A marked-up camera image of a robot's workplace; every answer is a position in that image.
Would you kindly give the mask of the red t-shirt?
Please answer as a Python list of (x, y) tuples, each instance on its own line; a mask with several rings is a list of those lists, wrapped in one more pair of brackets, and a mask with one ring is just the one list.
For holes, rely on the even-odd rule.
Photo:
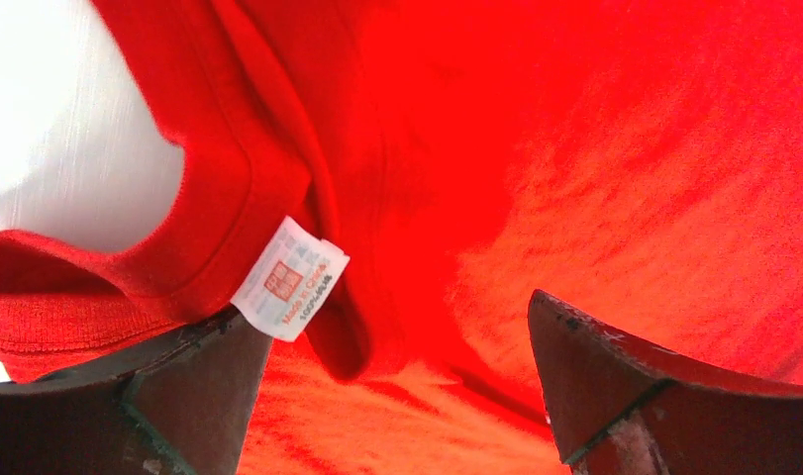
[(348, 256), (247, 474), (561, 474), (526, 313), (803, 385), (803, 1), (99, 1), (184, 154), (120, 251), (0, 232), (28, 383), (237, 299), (286, 218)]

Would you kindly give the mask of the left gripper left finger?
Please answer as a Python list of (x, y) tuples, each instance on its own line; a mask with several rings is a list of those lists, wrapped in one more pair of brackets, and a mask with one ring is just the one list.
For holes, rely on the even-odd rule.
[(228, 309), (0, 383), (0, 474), (233, 474), (271, 344)]

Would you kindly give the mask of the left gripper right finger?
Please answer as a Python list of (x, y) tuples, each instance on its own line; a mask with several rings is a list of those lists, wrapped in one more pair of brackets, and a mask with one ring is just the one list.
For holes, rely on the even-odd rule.
[(528, 322), (572, 473), (803, 474), (803, 386), (689, 358), (543, 291)]

